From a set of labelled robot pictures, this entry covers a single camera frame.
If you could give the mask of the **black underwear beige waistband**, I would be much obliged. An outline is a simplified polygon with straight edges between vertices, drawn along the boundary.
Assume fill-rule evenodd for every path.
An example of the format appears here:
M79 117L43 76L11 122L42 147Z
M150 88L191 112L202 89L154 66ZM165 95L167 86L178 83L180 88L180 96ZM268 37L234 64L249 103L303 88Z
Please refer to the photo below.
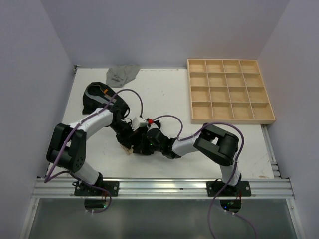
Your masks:
M147 127L133 130L128 124L124 124L123 127L114 129L114 131L117 141L125 149L140 155L152 155L155 152L154 146L147 139Z

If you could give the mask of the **black striped underwear grey waistband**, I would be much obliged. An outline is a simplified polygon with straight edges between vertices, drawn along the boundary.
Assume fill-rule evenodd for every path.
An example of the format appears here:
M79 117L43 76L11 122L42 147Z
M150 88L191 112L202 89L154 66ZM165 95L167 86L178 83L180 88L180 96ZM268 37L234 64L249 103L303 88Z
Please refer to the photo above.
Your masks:
M89 115L94 112L96 108L105 107L115 93L116 92L111 87L101 82L90 83L83 94L82 114ZM115 96L110 103L109 108L112 108L113 106L120 109L123 118L130 113L129 106L119 95Z

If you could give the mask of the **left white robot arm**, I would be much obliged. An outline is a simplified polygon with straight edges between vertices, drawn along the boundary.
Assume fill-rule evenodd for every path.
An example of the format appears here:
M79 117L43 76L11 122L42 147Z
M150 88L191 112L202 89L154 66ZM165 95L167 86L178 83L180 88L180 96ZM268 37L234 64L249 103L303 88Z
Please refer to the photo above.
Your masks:
M96 196L102 193L104 184L101 174L86 162L86 145L88 139L99 130L110 127L122 146L131 149L135 131L123 120L119 110L97 108L90 115L72 124L58 124L53 132L46 159L52 163L44 182L57 177L53 175L56 167L65 169L76 178L86 183L86 190Z

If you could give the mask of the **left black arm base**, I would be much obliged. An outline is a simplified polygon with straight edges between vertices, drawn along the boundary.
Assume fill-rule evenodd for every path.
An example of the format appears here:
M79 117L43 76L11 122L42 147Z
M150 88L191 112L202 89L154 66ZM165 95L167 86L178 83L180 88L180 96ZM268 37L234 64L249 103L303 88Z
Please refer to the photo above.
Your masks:
M72 183L75 187L74 195L75 196L84 196L84 197L98 197L98 196L117 196L119 191L119 181L103 179L102 174L100 173L95 184L90 185L81 180L77 180Z

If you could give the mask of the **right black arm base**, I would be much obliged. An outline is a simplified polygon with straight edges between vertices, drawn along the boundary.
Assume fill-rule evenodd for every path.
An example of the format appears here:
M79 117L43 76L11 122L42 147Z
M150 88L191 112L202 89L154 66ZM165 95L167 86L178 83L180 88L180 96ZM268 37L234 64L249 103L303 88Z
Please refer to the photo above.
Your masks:
M212 181L206 181L206 191L208 197L214 197L220 189L225 185L221 179L215 179ZM250 197L252 196L250 184L248 181L242 181L241 177L239 179L239 182L236 186L230 186L227 185L223 191L221 191L218 195L218 197L237 197L237 196L244 196L244 197Z

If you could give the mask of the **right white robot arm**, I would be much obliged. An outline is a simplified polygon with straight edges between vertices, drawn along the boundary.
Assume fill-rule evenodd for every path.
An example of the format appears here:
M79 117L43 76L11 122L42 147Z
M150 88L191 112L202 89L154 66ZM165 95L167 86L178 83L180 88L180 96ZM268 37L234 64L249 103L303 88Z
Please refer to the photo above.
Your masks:
M194 135L186 139L169 138L160 130L157 120L142 130L133 152L151 155L160 152L169 159L181 158L193 152L201 152L220 166L222 190L226 195L234 195L240 189L241 174L235 166L235 157L239 155L239 138L217 126L205 123Z

